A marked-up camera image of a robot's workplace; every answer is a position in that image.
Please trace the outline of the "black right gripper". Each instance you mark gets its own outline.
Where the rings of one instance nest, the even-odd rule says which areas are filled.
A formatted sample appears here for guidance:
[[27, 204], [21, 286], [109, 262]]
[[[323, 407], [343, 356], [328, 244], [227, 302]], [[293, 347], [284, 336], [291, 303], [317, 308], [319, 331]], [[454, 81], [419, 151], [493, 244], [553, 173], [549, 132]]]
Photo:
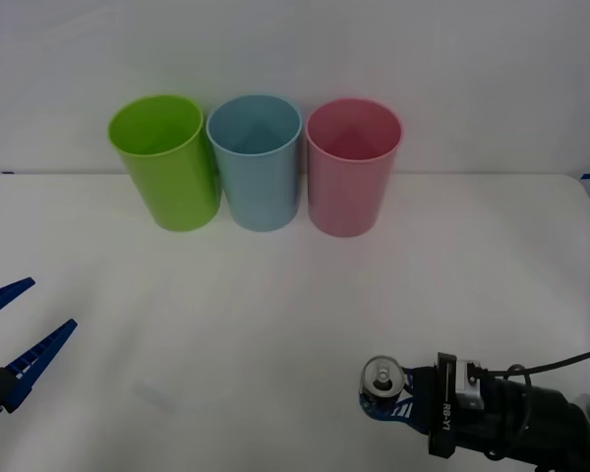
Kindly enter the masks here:
[[[440, 353], [437, 366], [401, 367], [404, 387], [398, 396], [379, 398], [359, 393], [359, 405], [370, 419], [401, 423], [419, 433], [429, 433], [429, 453], [450, 457], [459, 447], [481, 452], [488, 457], [503, 457], [506, 452], [503, 381], [479, 380], [481, 408], [471, 408], [456, 393], [457, 358]], [[434, 406], [409, 393], [434, 393]]]

